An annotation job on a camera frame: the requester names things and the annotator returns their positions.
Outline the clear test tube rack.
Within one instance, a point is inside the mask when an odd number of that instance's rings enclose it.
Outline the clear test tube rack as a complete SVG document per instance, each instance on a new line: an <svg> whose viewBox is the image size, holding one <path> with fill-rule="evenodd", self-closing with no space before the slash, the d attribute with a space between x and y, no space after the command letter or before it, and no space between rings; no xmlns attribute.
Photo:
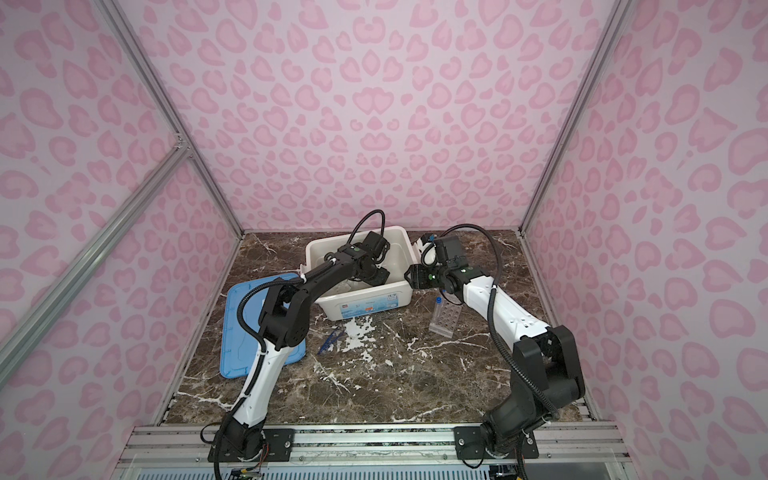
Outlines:
<svg viewBox="0 0 768 480"><path fill-rule="evenodd" d="M445 338L452 338L461 316L463 305L457 301L447 299L443 294L438 296L442 297L443 304L438 308L434 304L428 330Z"/></svg>

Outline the blue plastic tweezers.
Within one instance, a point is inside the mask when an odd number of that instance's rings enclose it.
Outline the blue plastic tweezers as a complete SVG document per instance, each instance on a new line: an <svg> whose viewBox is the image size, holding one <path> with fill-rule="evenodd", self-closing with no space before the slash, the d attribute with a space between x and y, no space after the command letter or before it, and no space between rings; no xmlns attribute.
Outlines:
<svg viewBox="0 0 768 480"><path fill-rule="evenodd" d="M324 352L329 351L344 335L345 335L345 331L343 329L335 328L324 340L324 342L318 349L317 354L321 355Z"/></svg>

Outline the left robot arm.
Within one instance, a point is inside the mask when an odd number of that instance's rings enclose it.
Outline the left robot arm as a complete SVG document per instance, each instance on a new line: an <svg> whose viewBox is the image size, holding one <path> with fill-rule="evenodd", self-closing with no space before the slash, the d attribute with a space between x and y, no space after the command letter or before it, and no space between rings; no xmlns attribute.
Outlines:
<svg viewBox="0 0 768 480"><path fill-rule="evenodd" d="M223 416L211 441L209 462L218 466L267 456L263 426L268 404L286 358L308 334L311 306L347 280L385 284L389 271L381 263L389 248L383 230L370 231L362 241L347 241L326 254L324 262L309 272L278 278L245 294L236 319L257 341L258 351L236 403Z"/></svg>

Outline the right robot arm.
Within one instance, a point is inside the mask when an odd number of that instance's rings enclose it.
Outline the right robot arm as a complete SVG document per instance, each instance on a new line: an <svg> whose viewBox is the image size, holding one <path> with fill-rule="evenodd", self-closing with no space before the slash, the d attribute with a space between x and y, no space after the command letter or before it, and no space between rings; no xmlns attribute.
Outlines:
<svg viewBox="0 0 768 480"><path fill-rule="evenodd" d="M510 394L486 412L479 426L484 452L468 458L518 461L533 451L534 431L581 399L585 384L576 340L524 309L497 279L469 263L456 235L425 234L413 244L420 259L405 274L414 289L438 289L486 321L489 336L511 369Z"/></svg>

